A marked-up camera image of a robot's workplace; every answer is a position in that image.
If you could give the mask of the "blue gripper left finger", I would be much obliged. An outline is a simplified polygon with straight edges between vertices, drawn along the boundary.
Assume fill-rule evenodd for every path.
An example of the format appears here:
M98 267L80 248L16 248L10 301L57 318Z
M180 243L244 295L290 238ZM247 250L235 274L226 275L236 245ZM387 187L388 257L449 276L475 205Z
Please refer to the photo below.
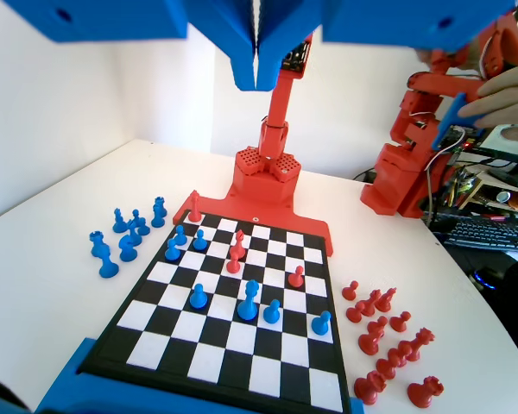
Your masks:
M185 39L193 25L231 60L238 89L255 85L251 1L8 1L20 17L55 42Z

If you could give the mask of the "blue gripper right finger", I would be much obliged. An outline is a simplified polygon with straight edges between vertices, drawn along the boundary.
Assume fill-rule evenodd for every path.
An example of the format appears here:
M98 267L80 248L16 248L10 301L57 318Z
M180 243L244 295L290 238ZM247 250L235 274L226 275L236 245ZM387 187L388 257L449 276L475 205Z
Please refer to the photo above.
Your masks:
M516 1L262 1L258 89L275 87L281 62L317 27L322 41L455 52Z

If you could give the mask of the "person's hand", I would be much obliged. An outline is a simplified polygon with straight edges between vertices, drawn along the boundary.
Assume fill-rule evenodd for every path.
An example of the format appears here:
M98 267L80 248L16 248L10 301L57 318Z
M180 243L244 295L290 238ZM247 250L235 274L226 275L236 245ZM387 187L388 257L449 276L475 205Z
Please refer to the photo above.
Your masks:
M460 117L480 116L475 124L482 129L518 124L518 66L487 81L477 95L460 109Z

